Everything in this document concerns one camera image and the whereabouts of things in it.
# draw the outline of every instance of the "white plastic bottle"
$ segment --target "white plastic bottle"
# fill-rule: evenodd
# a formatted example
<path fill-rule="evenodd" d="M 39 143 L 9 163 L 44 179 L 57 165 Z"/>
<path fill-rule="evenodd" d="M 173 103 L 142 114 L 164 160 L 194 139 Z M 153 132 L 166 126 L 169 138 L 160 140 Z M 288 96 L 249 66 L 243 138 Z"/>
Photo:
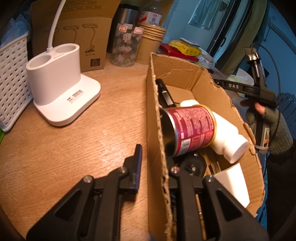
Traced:
<path fill-rule="evenodd" d="M 142 7 L 139 16 L 139 23 L 159 26 L 159 22 L 163 16 L 160 1 L 161 0 L 151 0 Z"/>
<path fill-rule="evenodd" d="M 180 107 L 188 107 L 198 105 L 196 100 L 185 100 L 180 103 Z M 224 158 L 231 164 L 238 161 L 244 154 L 249 146 L 248 140 L 239 134 L 238 129 L 225 120 L 223 117 L 213 112 L 217 130 L 216 136 L 210 147 L 219 155 L 223 155 Z"/>

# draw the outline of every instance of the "hand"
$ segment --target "hand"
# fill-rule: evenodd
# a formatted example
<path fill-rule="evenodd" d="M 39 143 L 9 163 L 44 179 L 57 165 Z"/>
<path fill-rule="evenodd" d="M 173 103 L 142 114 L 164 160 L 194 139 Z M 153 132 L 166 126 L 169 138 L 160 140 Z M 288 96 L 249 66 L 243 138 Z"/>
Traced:
<path fill-rule="evenodd" d="M 272 138 L 279 119 L 279 111 L 272 110 L 251 99 L 241 101 L 240 105 L 244 107 L 249 107 L 246 112 L 246 119 L 249 122 L 248 124 L 252 129 L 253 133 L 256 129 L 255 112 L 257 111 L 260 115 L 263 116 L 264 119 L 266 119 L 270 123 L 270 137 Z M 270 143 L 269 152 L 271 154 L 283 153 L 286 150 L 290 149 L 292 145 L 292 136 L 290 134 L 286 121 L 283 115 L 281 114 L 279 127 L 277 129 L 276 135 Z"/>

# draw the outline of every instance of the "stack of paper cups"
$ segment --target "stack of paper cups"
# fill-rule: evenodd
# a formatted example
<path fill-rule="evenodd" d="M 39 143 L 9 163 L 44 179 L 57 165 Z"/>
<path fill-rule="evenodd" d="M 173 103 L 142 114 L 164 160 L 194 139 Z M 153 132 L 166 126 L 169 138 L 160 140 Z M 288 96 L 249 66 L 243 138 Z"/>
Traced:
<path fill-rule="evenodd" d="M 144 33 L 136 62 L 148 65 L 150 61 L 150 53 L 155 53 L 158 50 L 165 36 L 166 29 L 146 23 L 141 23 L 140 27 L 144 28 Z"/>

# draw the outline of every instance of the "white woven basket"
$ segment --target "white woven basket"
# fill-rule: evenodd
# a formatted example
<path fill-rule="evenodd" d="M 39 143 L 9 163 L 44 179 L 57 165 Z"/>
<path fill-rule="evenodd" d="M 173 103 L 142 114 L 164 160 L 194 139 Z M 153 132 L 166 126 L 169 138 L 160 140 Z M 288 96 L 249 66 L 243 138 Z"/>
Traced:
<path fill-rule="evenodd" d="M 9 131 L 33 99 L 27 80 L 27 34 L 0 49 L 0 128 Z"/>

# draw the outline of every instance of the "wooden tabletop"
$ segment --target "wooden tabletop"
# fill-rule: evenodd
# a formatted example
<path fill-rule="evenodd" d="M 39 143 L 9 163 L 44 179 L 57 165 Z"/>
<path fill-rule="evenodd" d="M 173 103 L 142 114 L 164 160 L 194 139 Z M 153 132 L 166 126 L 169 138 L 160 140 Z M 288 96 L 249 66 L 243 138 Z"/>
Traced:
<path fill-rule="evenodd" d="M 21 233 L 28 230 L 81 178 L 107 175 L 143 146 L 139 193 L 125 202 L 121 240 L 150 240 L 147 210 L 146 73 L 135 63 L 86 72 L 101 96 L 72 124 L 57 128 L 31 102 L 0 145 L 0 205 Z"/>

